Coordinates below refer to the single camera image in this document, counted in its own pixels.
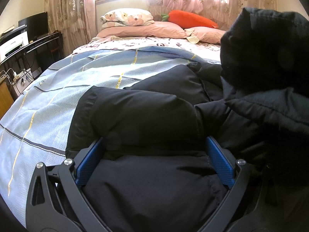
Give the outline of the wooden cabinet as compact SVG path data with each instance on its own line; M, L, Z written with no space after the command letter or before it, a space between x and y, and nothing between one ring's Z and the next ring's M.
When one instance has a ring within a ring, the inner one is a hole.
M14 100L9 92L7 84L1 82L0 86L0 118L2 118L6 112L10 109Z

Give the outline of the black puffer jacket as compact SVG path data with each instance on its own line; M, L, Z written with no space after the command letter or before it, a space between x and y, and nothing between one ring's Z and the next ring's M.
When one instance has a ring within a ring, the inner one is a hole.
M227 188L206 153L213 137L263 171L283 231L308 231L308 20L242 10L220 64L180 64L124 89L80 98L65 154L105 143L84 193L112 231L197 231Z

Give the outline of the floral white pillow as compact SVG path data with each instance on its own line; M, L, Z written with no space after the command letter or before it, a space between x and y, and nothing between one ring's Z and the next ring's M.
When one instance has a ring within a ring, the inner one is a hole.
M155 23L149 11L136 8L111 10L100 17L100 22L103 29L123 26L147 26Z

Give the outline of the black desk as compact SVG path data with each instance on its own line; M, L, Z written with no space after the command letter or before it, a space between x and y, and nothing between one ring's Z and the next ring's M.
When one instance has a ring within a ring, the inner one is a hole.
M13 71L21 71L23 68L30 68L32 71L40 68L44 72L64 57L62 32L57 30L13 51L1 61L1 72L12 74Z

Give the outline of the blue checked quilt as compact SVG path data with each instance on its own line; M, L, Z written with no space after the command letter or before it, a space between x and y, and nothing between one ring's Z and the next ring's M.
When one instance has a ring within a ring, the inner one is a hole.
M1 197L22 226L38 162L65 159L70 123L80 97L92 86L122 89L178 64L220 62L220 48L148 46L86 51L52 64L1 119Z

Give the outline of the white power strip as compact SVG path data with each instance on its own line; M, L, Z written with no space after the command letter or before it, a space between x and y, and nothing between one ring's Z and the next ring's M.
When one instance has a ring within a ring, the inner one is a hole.
M20 78L22 78L25 74L25 70L21 70L19 73L13 72L14 78L13 81L16 83Z

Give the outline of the pink pillow right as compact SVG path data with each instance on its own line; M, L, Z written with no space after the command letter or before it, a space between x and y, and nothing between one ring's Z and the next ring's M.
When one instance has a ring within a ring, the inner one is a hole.
M187 34L186 39L192 43L199 42L208 44L220 44L221 38L226 31L209 27L193 27L184 30Z

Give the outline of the white printer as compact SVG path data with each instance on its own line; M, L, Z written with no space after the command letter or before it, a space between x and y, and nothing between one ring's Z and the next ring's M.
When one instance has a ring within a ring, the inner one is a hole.
M23 32L14 38L6 41L1 45L0 55L1 62L4 61L11 53L29 44L27 32Z

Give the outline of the pink lace curtain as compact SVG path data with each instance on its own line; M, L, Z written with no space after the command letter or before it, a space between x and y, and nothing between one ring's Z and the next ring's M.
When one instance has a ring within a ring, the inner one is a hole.
M146 9L154 22L162 21L161 14L172 10L191 12L218 24L217 29L227 30L243 8L276 9L277 0L147 0ZM61 30L65 38L65 50L91 40L96 32L95 0L45 0L50 30Z

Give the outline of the long pink pillow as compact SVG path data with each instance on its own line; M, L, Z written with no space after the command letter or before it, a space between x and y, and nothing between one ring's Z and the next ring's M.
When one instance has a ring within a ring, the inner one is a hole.
M110 27L101 30L97 37L159 37L185 39L188 34L180 26L168 21L156 21L146 26Z

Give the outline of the pink floral bed sheet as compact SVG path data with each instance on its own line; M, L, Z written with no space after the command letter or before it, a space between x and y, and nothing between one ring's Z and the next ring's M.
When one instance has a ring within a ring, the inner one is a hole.
M204 60L220 63L219 44L190 43L187 39L159 38L159 37L95 37L90 43L77 47L73 54L97 50L129 50L142 47L162 47L181 49L192 53L193 57L199 56Z

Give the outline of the orange carrot plush pillow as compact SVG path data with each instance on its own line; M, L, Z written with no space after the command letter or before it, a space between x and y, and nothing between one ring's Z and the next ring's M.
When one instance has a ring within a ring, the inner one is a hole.
M193 27L218 28L218 24L203 16L182 10L172 10L168 14L161 14L162 21L168 21L183 29Z

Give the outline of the black computer monitor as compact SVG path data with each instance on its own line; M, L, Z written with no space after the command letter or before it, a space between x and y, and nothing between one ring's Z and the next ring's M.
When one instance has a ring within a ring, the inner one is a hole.
M26 25L28 41L35 41L49 33L48 13L42 12L18 21L18 25Z

